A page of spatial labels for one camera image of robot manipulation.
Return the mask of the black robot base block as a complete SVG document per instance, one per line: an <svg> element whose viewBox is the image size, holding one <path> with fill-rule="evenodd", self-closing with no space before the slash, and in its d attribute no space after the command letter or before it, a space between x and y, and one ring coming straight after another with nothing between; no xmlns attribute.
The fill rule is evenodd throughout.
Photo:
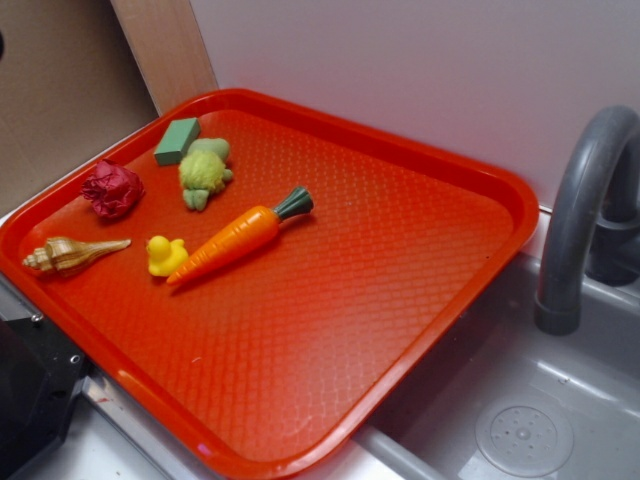
<svg viewBox="0 0 640 480"><path fill-rule="evenodd" d="M1 477L66 440L88 359L46 317L1 322Z"/></svg>

